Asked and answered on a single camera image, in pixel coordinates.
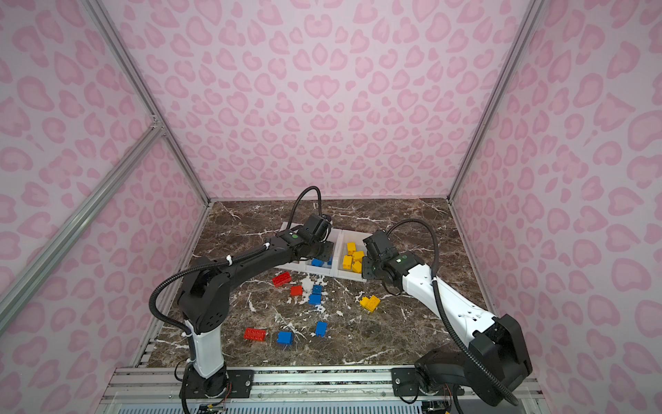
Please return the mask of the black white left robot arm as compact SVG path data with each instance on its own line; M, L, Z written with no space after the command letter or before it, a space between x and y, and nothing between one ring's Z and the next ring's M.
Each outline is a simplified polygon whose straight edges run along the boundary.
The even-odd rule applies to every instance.
M308 259L326 262L334 250L334 243L328 240L331 229L330 216L313 214L303 225L277 232L258 248L223 260L203 258L153 290L148 301L150 312L163 323L181 329L189 345L181 400L224 398L234 388L222 353L221 334L221 325L229 315L230 293L274 267ZM160 293L179 279L182 284L177 304L182 322L168 317L157 306Z

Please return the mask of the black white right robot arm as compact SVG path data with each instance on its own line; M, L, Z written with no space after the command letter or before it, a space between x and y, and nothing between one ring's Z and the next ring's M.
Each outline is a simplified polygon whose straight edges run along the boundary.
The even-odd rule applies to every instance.
M458 362L444 362L437 350L421 357L414 374L419 393L466 386L487 405L520 405L515 390L533 368L522 327L512 316L498 317L475 305L411 252L369 250L362 276L391 282L428 307L462 353Z

